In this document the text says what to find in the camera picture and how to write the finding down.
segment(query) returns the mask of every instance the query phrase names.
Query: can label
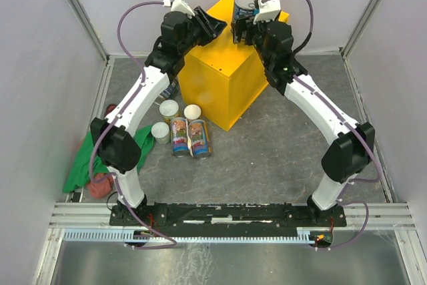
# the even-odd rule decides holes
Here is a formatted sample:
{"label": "can label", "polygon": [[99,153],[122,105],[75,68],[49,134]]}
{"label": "can label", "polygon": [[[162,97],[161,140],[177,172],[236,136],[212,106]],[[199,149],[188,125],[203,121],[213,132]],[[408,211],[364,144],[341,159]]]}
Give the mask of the can label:
{"label": "can label", "polygon": [[169,86],[162,91],[160,95],[163,96],[165,99],[171,99],[176,94],[177,90],[178,90],[178,78],[175,78],[169,84]]}
{"label": "can label", "polygon": [[171,120],[171,143],[174,154],[189,152],[187,145],[187,124],[185,118],[176,117]]}
{"label": "can label", "polygon": [[237,5],[234,5],[233,23],[235,23],[239,17],[252,17],[254,16],[254,13],[255,13],[255,4],[254,4],[254,8],[251,8],[251,9],[245,9]]}
{"label": "can label", "polygon": [[171,123],[171,121],[172,121],[173,118],[177,118],[179,116],[180,116],[179,111],[177,111],[175,113],[175,115],[173,115],[173,116],[163,116],[163,118],[165,120],[165,123],[169,125]]}
{"label": "can label", "polygon": [[194,157],[209,156],[211,154],[206,121],[197,119],[189,123],[189,136]]}

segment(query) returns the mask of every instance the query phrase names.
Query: green cloth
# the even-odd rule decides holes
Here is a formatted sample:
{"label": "green cloth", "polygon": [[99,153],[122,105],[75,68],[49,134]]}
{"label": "green cloth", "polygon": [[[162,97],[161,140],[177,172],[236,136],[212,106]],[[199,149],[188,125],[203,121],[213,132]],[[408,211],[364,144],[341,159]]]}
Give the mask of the green cloth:
{"label": "green cloth", "polygon": [[[145,162],[145,157],[148,152],[154,146],[154,137],[151,134],[151,127],[147,126],[136,131],[133,137],[138,146],[141,148],[141,158],[136,165],[136,169],[139,172],[142,165]],[[91,132],[88,132],[77,155],[75,156],[73,167],[68,175],[67,181],[62,188],[63,193],[70,193],[78,187],[86,186],[90,182],[89,177],[89,162],[91,159],[91,153],[93,150],[93,142]],[[107,173],[108,169],[105,166],[101,158],[95,156],[93,161],[93,175],[99,173]]]}

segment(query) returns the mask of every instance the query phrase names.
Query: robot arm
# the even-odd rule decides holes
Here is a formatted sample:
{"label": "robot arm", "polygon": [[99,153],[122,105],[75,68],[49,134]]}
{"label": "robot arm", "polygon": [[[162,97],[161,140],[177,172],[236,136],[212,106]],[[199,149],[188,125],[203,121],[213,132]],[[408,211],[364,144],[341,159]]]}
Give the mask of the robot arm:
{"label": "robot arm", "polygon": [[296,52],[307,43],[311,32],[303,45],[292,51],[292,29],[278,21],[279,0],[258,0],[256,5],[257,15],[240,17],[236,21],[233,37],[239,42],[246,34],[244,42],[256,48],[268,83],[306,113],[326,138],[329,149],[322,158],[325,174],[318,189],[308,199],[316,216],[322,217],[334,210],[344,186],[371,160],[350,128],[360,134],[371,151],[375,131],[369,123],[360,125],[339,109],[296,61]]}
{"label": "robot arm", "polygon": [[95,118],[90,126],[94,145],[105,135],[97,155],[109,171],[117,174],[121,192],[132,208],[145,198],[136,170],[141,148],[133,139],[141,119],[178,75],[184,66],[184,56],[196,45],[213,41],[227,25],[200,7],[192,10],[185,0],[164,2],[171,12],[164,16],[161,36],[145,60],[145,79],[139,76],[121,103],[105,119]]}

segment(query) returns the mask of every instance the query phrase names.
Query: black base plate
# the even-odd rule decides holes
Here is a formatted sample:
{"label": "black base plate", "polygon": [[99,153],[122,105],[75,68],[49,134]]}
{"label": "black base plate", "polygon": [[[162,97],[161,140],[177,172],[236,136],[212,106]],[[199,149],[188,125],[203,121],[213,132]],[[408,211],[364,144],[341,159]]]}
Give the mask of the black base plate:
{"label": "black base plate", "polygon": [[[315,218],[308,206],[291,204],[159,204],[142,205],[135,213],[146,224],[171,237],[276,237],[297,236],[297,227],[347,226],[344,209]],[[139,226],[127,208],[118,203],[111,211],[111,226]]]}

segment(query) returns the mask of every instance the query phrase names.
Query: metal edge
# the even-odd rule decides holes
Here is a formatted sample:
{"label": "metal edge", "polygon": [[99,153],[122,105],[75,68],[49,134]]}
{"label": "metal edge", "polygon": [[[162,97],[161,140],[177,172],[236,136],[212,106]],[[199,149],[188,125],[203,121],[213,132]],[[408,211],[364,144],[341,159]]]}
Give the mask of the metal edge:
{"label": "metal edge", "polygon": [[[346,69],[348,79],[350,80],[350,86],[352,87],[354,99],[356,100],[356,105],[358,108],[359,115],[362,118],[362,121],[371,122],[369,113],[366,110],[362,96],[360,95],[359,87],[356,83],[356,79],[354,77],[354,73],[353,73],[353,69],[350,64],[350,61],[345,57],[343,57],[343,61],[344,61],[344,68]],[[380,163],[381,163],[382,174],[383,174],[383,180],[381,181],[381,185],[382,185],[382,189],[384,190],[386,201],[397,202],[398,199],[397,199],[396,193],[394,192],[392,180],[388,175],[387,165],[384,159],[384,155],[381,152],[380,144],[378,142],[377,137],[375,137],[374,155],[380,160]]]}
{"label": "metal edge", "polygon": [[411,284],[426,284],[427,261],[416,231],[399,230],[395,235]]}
{"label": "metal edge", "polygon": [[[110,229],[99,228],[68,228],[65,230],[63,240],[67,242],[147,242],[147,240],[135,239],[135,229]],[[259,243],[259,244],[313,244],[309,240],[310,232],[298,230],[297,236],[268,236],[268,237],[174,237],[179,243]],[[152,238],[149,243],[164,243],[163,238]]]}
{"label": "metal edge", "polygon": [[[408,205],[397,203],[368,204],[370,219],[367,230],[415,230]],[[357,230],[365,219],[364,206],[351,205],[344,208],[348,226],[337,230]],[[101,228],[136,229],[143,227],[119,227],[109,225],[110,211],[104,203],[57,203],[50,228]],[[325,230],[325,228],[298,228],[298,230]]]}
{"label": "metal edge", "polygon": [[68,0],[68,2],[102,59],[107,60],[108,54],[102,45],[102,42],[99,40],[82,4],[79,0]]}
{"label": "metal edge", "polygon": [[89,123],[87,124],[87,130],[89,130],[90,122],[95,117],[101,117],[103,112],[103,106],[105,103],[105,97],[107,96],[107,90],[111,74],[113,73],[115,58],[109,58],[108,62],[104,64],[101,79],[99,80],[99,87],[96,93],[95,102],[93,103],[93,109]]}
{"label": "metal edge", "polygon": [[368,4],[365,7],[365,10],[363,11],[355,28],[353,29],[353,32],[348,38],[347,44],[344,46],[342,50],[343,57],[348,57],[349,54],[352,52],[354,46],[358,42],[361,34],[365,30],[366,25],[368,24],[370,18],[374,14],[375,9],[377,8],[380,2],[381,0],[369,0]]}
{"label": "metal edge", "polygon": [[[103,105],[105,102],[105,97],[107,95],[109,80],[111,79],[111,74],[114,67],[114,58],[108,59],[108,61],[105,61],[102,68],[102,74],[101,78],[99,80],[99,86],[98,90],[95,96],[95,102],[93,103],[93,109],[87,124],[87,128],[85,132],[88,132],[90,129],[91,120],[95,117],[100,117],[103,111]],[[83,188],[77,188],[74,192],[80,192],[80,199],[79,201],[83,199]],[[70,202],[70,199],[72,197],[72,194],[74,192],[68,193],[67,197],[65,199],[65,202]]]}
{"label": "metal edge", "polygon": [[339,48],[335,50],[314,50],[314,51],[301,51],[296,57],[299,56],[318,56],[318,55],[341,55],[341,51]]}
{"label": "metal edge", "polygon": [[[135,58],[147,58],[150,54],[149,51],[131,51]],[[129,58],[125,53],[113,52],[109,55],[110,58]]]}
{"label": "metal edge", "polygon": [[63,235],[63,228],[49,228],[47,230],[45,243],[43,244],[39,262],[34,273],[33,285],[46,285],[51,283],[59,250],[61,249]]}

